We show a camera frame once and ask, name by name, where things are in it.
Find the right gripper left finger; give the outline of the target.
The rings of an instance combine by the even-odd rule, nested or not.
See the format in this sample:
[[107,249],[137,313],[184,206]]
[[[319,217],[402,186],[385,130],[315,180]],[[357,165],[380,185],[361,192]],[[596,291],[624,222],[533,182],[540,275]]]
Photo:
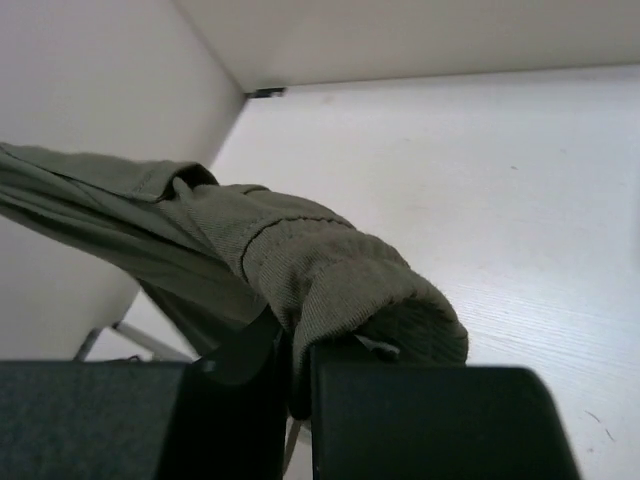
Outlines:
[[193,363],[6,361],[5,479],[279,479],[286,336],[270,313]]

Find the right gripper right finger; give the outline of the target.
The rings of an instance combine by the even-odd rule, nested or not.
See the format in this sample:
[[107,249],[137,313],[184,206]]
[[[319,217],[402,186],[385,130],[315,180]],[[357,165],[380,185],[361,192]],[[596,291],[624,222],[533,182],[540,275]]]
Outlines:
[[555,403],[519,367],[388,363],[360,344],[311,351],[316,479],[577,479]]

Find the olive green shorts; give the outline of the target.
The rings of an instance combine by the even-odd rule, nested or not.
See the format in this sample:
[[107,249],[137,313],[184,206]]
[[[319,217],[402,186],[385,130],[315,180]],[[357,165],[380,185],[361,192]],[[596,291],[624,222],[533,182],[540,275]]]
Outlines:
[[289,410],[311,413],[310,347],[353,333],[400,361],[462,366],[447,298],[329,208],[198,163],[1,147],[4,217],[133,277],[199,353],[270,310],[292,344]]

